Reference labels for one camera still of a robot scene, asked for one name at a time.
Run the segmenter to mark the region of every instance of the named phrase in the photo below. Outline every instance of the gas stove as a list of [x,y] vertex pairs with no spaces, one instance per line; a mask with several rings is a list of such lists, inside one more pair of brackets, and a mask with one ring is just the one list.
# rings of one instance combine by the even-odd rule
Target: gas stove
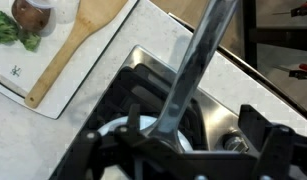
[[[83,164],[83,152],[76,150],[81,145],[79,137],[85,132],[98,130],[104,124],[127,116],[132,104],[140,104],[141,115],[159,117],[175,76],[174,69],[143,47],[135,46],[57,170],[67,167],[76,158]],[[194,150],[238,151],[258,155],[257,149],[238,127],[238,116],[199,88],[182,117],[179,131]]]

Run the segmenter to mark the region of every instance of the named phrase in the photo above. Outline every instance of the white cutting board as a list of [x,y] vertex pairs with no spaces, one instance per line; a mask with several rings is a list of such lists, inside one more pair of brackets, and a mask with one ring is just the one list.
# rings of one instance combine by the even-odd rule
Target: white cutting board
[[[0,0],[0,10],[12,17],[13,2],[14,0]],[[128,0],[113,21],[83,42],[40,105],[32,109],[33,111],[50,118],[58,118],[136,2],[137,0]],[[26,51],[19,41],[12,45],[0,44],[0,75],[26,94],[61,48],[73,27],[73,21],[63,23],[61,18],[56,16],[57,13],[52,10],[50,22],[44,30],[45,35],[36,52]],[[1,84],[0,92],[27,107],[21,96]]]

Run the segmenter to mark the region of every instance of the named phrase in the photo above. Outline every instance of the kitchen counter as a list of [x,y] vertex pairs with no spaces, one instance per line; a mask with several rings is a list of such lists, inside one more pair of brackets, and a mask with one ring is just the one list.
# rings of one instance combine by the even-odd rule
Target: kitchen counter
[[[47,179],[132,48],[139,44],[178,69],[192,34],[142,0],[57,120],[0,94],[0,180]],[[267,119],[307,135],[307,121],[216,53],[200,88],[236,114],[251,104]]]

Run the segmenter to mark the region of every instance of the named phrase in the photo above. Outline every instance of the wooden spatula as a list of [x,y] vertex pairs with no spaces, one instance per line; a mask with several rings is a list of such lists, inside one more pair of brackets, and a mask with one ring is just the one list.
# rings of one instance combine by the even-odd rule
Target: wooden spatula
[[40,104],[80,44],[112,21],[126,2],[127,0],[80,0],[73,29],[62,48],[25,97],[24,102],[27,106],[36,108]]

